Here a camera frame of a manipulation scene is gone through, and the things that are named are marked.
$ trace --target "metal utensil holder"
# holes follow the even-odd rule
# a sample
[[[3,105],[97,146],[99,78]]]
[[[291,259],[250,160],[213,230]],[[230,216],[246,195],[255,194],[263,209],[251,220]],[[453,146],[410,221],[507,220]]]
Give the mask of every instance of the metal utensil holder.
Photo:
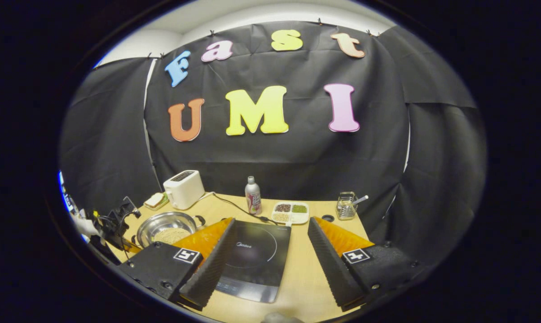
[[[336,204],[336,214],[338,219],[352,219],[356,215],[358,205],[352,205],[352,202],[356,201],[356,194],[354,192],[341,192],[338,196],[338,203]]]

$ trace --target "black glass cooktop surface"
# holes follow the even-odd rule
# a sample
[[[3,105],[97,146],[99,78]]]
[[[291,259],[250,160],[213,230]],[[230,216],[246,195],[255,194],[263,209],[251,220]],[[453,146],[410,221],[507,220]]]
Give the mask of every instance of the black glass cooktop surface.
[[[216,290],[256,302],[276,300],[290,227],[236,221],[238,241],[233,246]]]

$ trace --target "letter m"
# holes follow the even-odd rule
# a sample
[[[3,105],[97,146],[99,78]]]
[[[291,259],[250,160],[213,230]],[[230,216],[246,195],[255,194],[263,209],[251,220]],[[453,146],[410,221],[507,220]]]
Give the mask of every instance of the letter m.
[[[288,125],[284,122],[282,110],[282,98],[286,93],[284,86],[269,86],[262,91],[258,102],[254,104],[248,93],[244,90],[235,90],[226,95],[230,101],[230,125],[227,135],[243,135],[244,127],[240,118],[248,127],[250,133],[255,133],[262,116],[264,123],[260,126],[263,133],[284,133],[288,131]]]

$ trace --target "aerosol can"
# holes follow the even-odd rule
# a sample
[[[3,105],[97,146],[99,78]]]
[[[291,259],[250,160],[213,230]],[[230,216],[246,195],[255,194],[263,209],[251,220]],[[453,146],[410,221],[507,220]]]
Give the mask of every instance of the aerosol can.
[[[260,188],[254,182],[254,176],[248,176],[248,184],[244,188],[246,195],[246,203],[250,214],[260,214],[262,212],[262,204],[260,202]]]

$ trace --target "bowl handle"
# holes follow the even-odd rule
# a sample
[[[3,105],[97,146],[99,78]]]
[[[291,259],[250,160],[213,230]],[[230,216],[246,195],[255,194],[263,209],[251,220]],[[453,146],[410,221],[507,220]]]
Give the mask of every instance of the bowl handle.
[[[205,223],[207,223],[205,219],[200,215],[195,215],[193,216],[193,218],[197,218],[200,221],[200,225],[197,225],[197,227],[202,227],[203,225],[205,225]]]

